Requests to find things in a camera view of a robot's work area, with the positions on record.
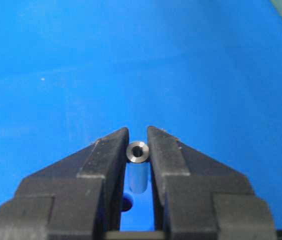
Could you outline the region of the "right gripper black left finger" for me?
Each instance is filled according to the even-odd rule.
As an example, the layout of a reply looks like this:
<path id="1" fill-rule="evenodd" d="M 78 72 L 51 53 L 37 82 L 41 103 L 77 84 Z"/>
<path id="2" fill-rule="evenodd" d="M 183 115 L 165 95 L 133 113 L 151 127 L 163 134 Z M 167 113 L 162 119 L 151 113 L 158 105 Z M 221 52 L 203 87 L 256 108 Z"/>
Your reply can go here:
<path id="1" fill-rule="evenodd" d="M 0 206 L 0 240 L 93 240 L 120 226 L 123 127 L 27 177 Z"/>

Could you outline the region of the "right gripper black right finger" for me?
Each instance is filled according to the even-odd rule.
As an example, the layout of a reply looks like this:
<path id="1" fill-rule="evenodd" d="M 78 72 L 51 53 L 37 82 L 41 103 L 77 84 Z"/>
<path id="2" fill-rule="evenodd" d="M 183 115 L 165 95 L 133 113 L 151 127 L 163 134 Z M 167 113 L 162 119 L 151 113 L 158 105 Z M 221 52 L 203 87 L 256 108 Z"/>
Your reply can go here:
<path id="1" fill-rule="evenodd" d="M 235 169 L 150 126 L 155 226 L 171 240 L 275 240 L 268 204 Z"/>

